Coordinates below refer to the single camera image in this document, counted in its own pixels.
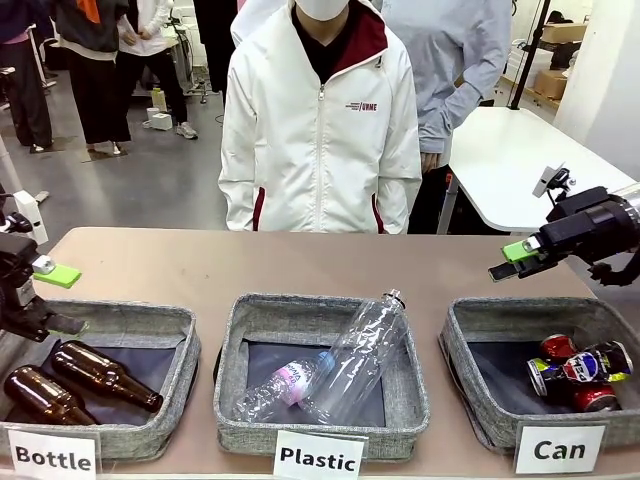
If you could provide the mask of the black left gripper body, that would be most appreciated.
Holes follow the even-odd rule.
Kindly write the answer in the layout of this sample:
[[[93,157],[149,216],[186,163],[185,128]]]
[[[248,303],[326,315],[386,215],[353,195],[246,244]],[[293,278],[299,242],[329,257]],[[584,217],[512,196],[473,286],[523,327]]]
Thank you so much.
[[[32,302],[32,261],[37,244],[28,237],[1,234],[1,328],[7,331],[37,331]]]

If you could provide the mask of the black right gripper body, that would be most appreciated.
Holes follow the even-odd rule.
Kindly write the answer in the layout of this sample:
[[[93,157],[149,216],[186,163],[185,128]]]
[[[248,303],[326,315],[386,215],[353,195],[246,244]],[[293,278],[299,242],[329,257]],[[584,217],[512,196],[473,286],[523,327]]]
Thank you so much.
[[[583,260],[604,258],[635,248],[635,188],[615,192],[594,187],[553,207],[537,232],[537,251]]]

